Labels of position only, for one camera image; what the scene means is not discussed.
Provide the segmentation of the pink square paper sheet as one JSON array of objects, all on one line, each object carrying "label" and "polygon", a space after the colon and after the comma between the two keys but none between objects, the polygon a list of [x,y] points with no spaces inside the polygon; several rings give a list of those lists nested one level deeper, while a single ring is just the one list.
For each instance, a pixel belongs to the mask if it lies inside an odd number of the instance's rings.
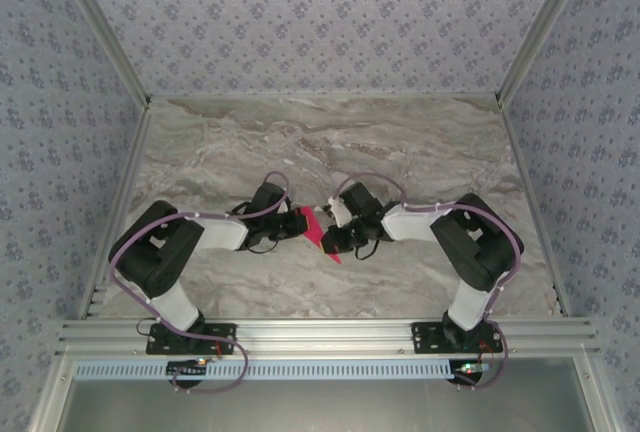
[{"label": "pink square paper sheet", "polygon": [[321,252],[331,258],[337,264],[341,264],[340,257],[336,254],[329,254],[324,251],[322,246],[322,238],[324,231],[320,226],[318,219],[316,218],[314,210],[310,206],[303,206],[300,208],[301,215],[306,219],[307,230],[303,233],[304,237],[314,244]]}]

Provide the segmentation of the grey metal panel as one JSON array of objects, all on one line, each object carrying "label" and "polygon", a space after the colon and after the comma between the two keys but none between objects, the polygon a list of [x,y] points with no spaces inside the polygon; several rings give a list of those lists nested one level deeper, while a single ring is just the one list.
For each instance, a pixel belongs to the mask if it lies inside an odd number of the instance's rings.
[{"label": "grey metal panel", "polygon": [[484,390],[444,380],[248,380],[183,394],[135,363],[65,360],[28,432],[626,432],[583,359],[515,359]]}]

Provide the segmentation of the small black circuit board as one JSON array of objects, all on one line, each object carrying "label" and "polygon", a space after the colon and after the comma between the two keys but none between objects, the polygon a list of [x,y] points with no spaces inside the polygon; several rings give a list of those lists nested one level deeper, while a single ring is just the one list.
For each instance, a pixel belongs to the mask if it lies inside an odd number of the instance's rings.
[{"label": "small black circuit board", "polygon": [[466,360],[454,360],[450,362],[453,380],[467,386],[476,386],[485,372],[490,370],[490,365],[483,362],[470,362]]},{"label": "small black circuit board", "polygon": [[165,375],[169,378],[204,377],[208,364],[201,360],[169,361]]}]

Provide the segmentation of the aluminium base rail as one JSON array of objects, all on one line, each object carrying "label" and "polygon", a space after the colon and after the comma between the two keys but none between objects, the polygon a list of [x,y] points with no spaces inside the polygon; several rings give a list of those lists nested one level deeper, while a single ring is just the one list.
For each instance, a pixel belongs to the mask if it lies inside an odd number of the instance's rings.
[{"label": "aluminium base rail", "polygon": [[[237,341],[252,358],[400,358],[414,353],[412,319],[235,319]],[[585,318],[498,318],[514,358],[574,357],[601,350]],[[145,353],[152,322],[142,319],[63,323],[57,356],[128,358]]]}]

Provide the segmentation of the aluminium side rail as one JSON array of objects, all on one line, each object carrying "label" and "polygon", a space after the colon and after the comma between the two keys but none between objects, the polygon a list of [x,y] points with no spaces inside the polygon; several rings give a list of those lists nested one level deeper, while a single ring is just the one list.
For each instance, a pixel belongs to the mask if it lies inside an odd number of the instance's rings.
[{"label": "aluminium side rail", "polygon": [[133,197],[149,131],[150,116],[148,110],[149,104],[145,104],[141,109],[140,117],[136,123],[133,139],[115,191],[111,211],[98,244],[97,252],[87,279],[87,285],[80,302],[78,310],[78,318],[80,320],[94,318],[100,314],[102,299],[100,297],[95,299],[95,296],[100,295],[108,288],[108,255],[112,245],[123,231]]},{"label": "aluminium side rail", "polygon": [[515,132],[507,109],[501,104],[498,104],[498,106],[501,113],[503,126],[505,128],[507,138],[510,142],[511,150],[514,155],[514,161],[523,183],[529,210],[531,213],[533,224],[536,228],[538,241],[545,259],[547,271],[551,276],[553,282],[556,302],[558,303],[557,308],[563,317],[571,317],[573,315],[573,311],[570,304],[569,296],[566,291],[563,277],[560,273],[554,252],[552,250],[551,241],[544,224],[537,198],[535,196],[531,178],[529,176],[525,159],[518,142],[517,134]]}]

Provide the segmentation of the aluminium frame post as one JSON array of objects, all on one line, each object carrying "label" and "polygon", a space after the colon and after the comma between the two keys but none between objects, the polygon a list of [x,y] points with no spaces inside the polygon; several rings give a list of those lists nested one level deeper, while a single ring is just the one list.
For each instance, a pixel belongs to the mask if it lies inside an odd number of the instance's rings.
[{"label": "aluminium frame post", "polygon": [[145,108],[149,98],[131,61],[118,40],[114,28],[102,11],[98,0],[74,0],[91,27],[125,88],[139,107]]},{"label": "aluminium frame post", "polygon": [[501,108],[506,108],[515,97],[518,88],[568,2],[569,0],[544,0],[542,2],[496,92],[496,99]]}]

